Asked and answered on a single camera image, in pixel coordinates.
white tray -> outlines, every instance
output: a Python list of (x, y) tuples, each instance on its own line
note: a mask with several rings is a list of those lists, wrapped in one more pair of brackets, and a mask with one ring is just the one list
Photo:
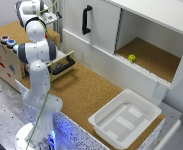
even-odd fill
[(126, 89), (89, 118), (99, 136), (127, 149), (160, 115), (161, 109)]

black handle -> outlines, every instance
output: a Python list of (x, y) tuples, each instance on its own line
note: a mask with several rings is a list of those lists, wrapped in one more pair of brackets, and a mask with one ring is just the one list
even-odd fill
[(52, 74), (57, 75), (75, 64), (75, 61), (72, 58), (70, 58), (69, 55), (67, 56), (67, 61), (69, 62), (68, 64), (66, 64), (62, 67), (59, 67), (59, 68), (55, 68), (53, 70)]
[(89, 6), (89, 5), (87, 6), (87, 8), (85, 8), (83, 10), (83, 26), (82, 26), (83, 35), (91, 32), (91, 30), (87, 28), (87, 16), (88, 16), (87, 12), (90, 11), (90, 10), (92, 10), (92, 7)]

cabinet shelf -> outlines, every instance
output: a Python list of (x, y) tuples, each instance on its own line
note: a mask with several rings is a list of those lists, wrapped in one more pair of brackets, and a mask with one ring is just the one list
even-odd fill
[(136, 64), (169, 82), (172, 82), (181, 61), (181, 58), (140, 38), (135, 38), (116, 53), (125, 58), (128, 58), (130, 54), (134, 54)]

yellow object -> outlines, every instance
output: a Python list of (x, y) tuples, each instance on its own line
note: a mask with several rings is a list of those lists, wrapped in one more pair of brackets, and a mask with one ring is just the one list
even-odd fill
[(135, 60), (136, 60), (135, 55), (133, 55), (133, 54), (129, 55), (128, 60), (129, 60), (130, 62), (135, 62)]

